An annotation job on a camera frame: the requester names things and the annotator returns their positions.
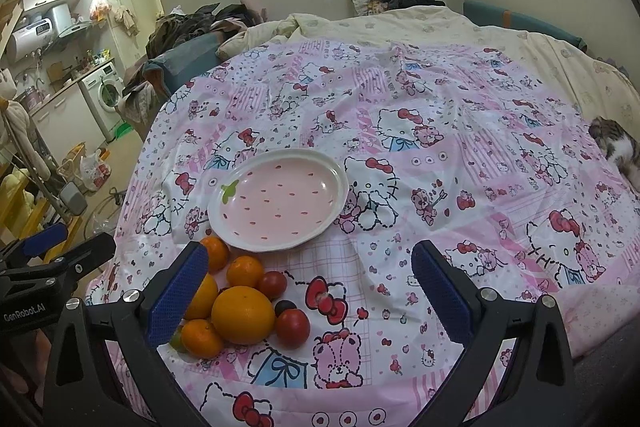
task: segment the tabby cat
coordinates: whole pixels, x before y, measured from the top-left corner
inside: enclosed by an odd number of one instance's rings
[[[622,126],[614,120],[597,117],[589,126],[589,134],[607,160],[615,163],[618,170],[640,192],[640,145]]]

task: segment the white plate rim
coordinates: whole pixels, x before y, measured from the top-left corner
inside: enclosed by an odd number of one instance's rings
[[[344,208],[344,204],[346,203],[347,195],[349,192],[349,180],[347,178],[347,173],[335,159],[319,151],[310,149],[277,149],[274,151],[260,153],[253,158],[249,158],[247,161],[242,162],[242,164],[229,172],[228,176],[226,176],[226,185],[232,183],[236,179],[240,179],[246,172],[249,172],[261,163],[265,163],[270,160],[278,160],[281,158],[304,158],[306,160],[311,160],[317,164],[322,165],[325,168],[328,168],[334,174],[335,180],[337,181],[338,185],[338,195],[332,205],[331,213],[329,213],[329,215],[322,221],[322,223],[315,227],[315,229],[303,235],[302,237],[297,237],[292,241],[282,243],[281,245],[276,245],[275,247],[260,247],[259,245],[251,245],[250,243],[242,241],[237,235],[229,232],[228,227],[226,227],[224,222],[222,221],[222,216],[220,215],[221,212],[216,211],[223,204],[222,196],[224,194],[222,185],[217,185],[214,188],[214,193],[209,200],[209,204],[207,205],[209,226],[211,227],[213,233],[229,246],[255,253],[288,250],[289,248],[298,247],[299,245],[302,245],[303,243],[306,243],[307,241],[318,237],[318,235],[324,232],[324,230],[326,230],[340,215],[340,212],[342,211],[342,209]]]

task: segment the hello kitty print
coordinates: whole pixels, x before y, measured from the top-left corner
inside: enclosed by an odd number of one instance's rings
[[[194,78],[145,139],[116,257],[88,301],[143,288],[189,240],[213,233],[209,198],[244,161],[313,148],[344,166],[344,208],[315,240],[260,256],[308,316],[305,345],[289,350],[272,335],[211,360],[159,348],[210,423],[411,423],[461,352],[411,272],[423,239],[479,287],[530,302],[554,295],[574,354],[590,349],[639,310],[640,202],[580,115],[514,58],[317,39],[264,44]],[[490,403],[510,352],[472,415]]]

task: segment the pink plate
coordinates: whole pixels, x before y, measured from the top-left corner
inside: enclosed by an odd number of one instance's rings
[[[227,180],[209,201],[211,228],[229,245],[253,252],[296,247],[324,232],[349,189],[332,158],[307,149],[254,156]]]

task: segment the blue gripper pad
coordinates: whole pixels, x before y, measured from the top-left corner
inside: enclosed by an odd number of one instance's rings
[[[146,341],[158,347],[171,340],[209,268],[207,249],[191,241],[172,265],[159,271],[144,290],[151,306],[146,315]]]
[[[411,268],[449,338],[467,346],[481,314],[477,288],[471,279],[453,268],[431,241],[414,246]]]
[[[37,257],[47,250],[66,241],[67,231],[64,223],[56,223],[42,232],[27,237],[22,244],[25,257]]]

